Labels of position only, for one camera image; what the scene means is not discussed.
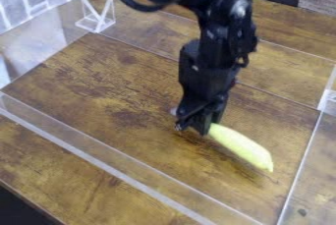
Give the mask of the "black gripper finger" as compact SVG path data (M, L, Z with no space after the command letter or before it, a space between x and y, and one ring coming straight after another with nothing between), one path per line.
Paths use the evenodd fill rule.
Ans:
M209 133L212 123L212 114L194 115L192 117L192 128L198 132L201 136Z
M210 121L212 121L213 123L216 123L216 124L218 124L220 121L221 121L221 117L222 117L222 114L224 114L224 111L225 111L225 107L226 107L226 101L222 101L222 102L217 105L214 111L212 112Z

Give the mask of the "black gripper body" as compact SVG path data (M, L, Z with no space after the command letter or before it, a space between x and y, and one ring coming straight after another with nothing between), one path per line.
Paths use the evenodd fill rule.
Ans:
M201 61L200 41L193 39L180 50L178 83L182 97L176 110L176 130L192 128L194 115L212 114L217 105L228 101L240 67L208 68Z

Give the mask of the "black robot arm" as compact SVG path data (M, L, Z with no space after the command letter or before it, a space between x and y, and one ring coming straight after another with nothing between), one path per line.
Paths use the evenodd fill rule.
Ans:
M257 36L252 0L149 0L176 4L197 17L200 37L185 43L178 58L182 98L176 109L176 128L202 136L218 123L238 71L249 64Z

